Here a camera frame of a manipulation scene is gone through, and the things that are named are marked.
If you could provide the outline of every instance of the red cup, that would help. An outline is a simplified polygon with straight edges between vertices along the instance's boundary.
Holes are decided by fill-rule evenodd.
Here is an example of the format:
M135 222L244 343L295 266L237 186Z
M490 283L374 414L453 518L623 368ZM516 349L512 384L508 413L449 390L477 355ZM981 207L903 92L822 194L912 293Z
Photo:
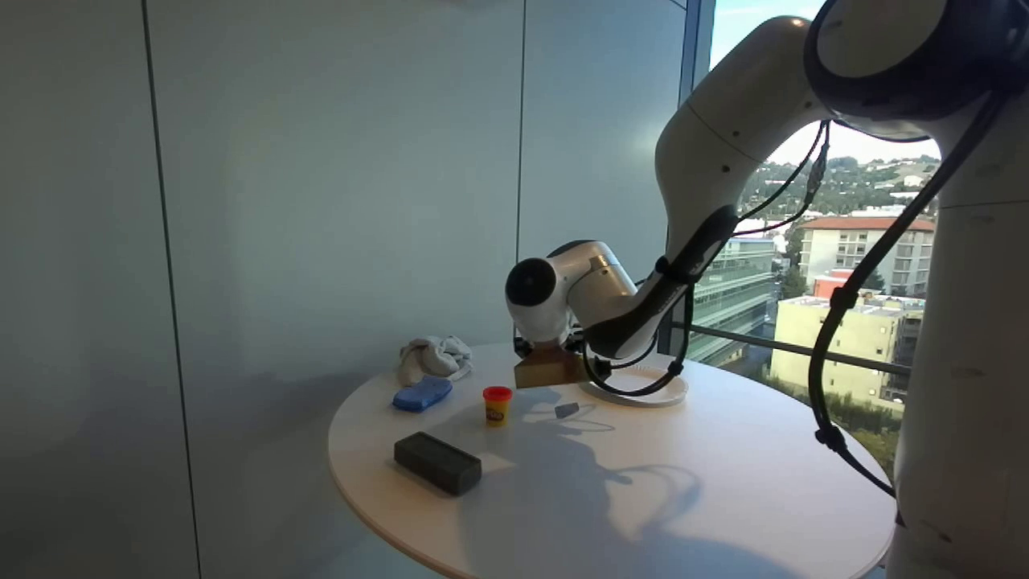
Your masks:
M512 386L485 386L483 390L485 425L504 425L512 400L516 400Z

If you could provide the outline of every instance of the white object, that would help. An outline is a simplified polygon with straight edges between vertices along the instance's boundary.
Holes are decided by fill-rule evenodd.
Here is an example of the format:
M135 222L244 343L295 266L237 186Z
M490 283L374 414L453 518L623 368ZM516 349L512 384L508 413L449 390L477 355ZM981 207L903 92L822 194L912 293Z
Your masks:
M508 313L525 341L558 341L572 319L599 325L623 313L632 293L632 279L623 272L612 249L605 242L581 237L555 249L548 260L531 257L517 263L508 275Z
M426 375L459 379L467 375L472 347L459 338L421 334L398 347L396 375L403 386L421 384Z
M933 128L942 152L950 128ZM890 576L1029 576L1029 95L940 197Z
M828 115L796 68L804 61L804 39L804 19L769 19L747 35L747 41L737 45L718 72L709 73L709 81L661 128L656 146L656 181L668 212L665 260L687 255L687 242L718 209L737 207L750 174L792 133ZM626 290L617 272L617 257L602 242L591 242L590 249L602 251L550 255L548 263L555 272L550 299L531 310L512 310L512 319L531 341L534 334L542 334L537 329L562 334L570 313L586 329L623 320L623 329L614 331L617 338L599 355L612 361L637 358L653 341L661 313L668 313L681 290L665 293L668 279L661 279L661 272L650 272L640 290Z
M888 550L893 503L822 450L808 409L774 390L687 364L681 405L520 390L512 425L485 427L480 386L512 384L512 368L504 343L480 347L477 384L426 414L389 413L396 375L376 375L327 430L348 505L445 576L862 576ZM562 403L581 413L555 417ZM398 471L392 443L411 430L477 453L483 483L449 498Z

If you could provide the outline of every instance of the round table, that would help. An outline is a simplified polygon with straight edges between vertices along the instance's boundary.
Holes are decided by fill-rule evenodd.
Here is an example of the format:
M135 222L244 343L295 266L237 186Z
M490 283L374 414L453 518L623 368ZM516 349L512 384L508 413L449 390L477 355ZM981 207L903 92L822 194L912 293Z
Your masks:
M490 427L480 390L512 384L516 364L508 347L480 347L472 374L421 414L389 405L398 384L384 374L327 427L348 505L426 566L485 579L828 579L884 556L893 498L813 441L808 405L687 364L676 405L626 405L591 386L517 390L512 422ZM480 484L446 494L396 467L392 443L414 430L477 453ZM849 448L882 476L862 443Z

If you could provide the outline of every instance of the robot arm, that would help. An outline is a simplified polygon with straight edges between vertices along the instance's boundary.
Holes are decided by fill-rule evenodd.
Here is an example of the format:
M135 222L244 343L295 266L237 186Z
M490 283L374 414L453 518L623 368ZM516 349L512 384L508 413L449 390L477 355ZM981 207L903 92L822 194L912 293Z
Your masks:
M512 315L548 329L537 338L562 338L577 315L599 358L629 358L729 237L742 181L796 124L833 115L882 138L933 135L945 186L900 434L890 576L1029 576L1029 275L1016 255L1029 245L1027 81L1027 0L828 0L811 27L771 19L658 138L668 237L656 272L640 290L612 272L605 299L581 299L608 279L590 260L617 260L602 245L555 251L512 271ZM531 320L540 305L552 325Z
M804 77L804 39L804 19L769 19L665 124L656 146L665 257L640 290L602 242L577 242L512 271L508 310L525 341L558 341L572 315L599 358L623 361L650 347L658 319L734 235L750 174L789 135L828 115Z

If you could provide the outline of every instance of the black remote control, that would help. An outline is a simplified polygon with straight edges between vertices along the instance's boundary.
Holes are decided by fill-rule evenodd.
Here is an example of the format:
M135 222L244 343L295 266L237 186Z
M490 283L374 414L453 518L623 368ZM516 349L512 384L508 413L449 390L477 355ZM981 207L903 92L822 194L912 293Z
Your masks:
M445 443L434 434L414 430L392 448L392 461L436 489L459 494L483 479L483 461Z

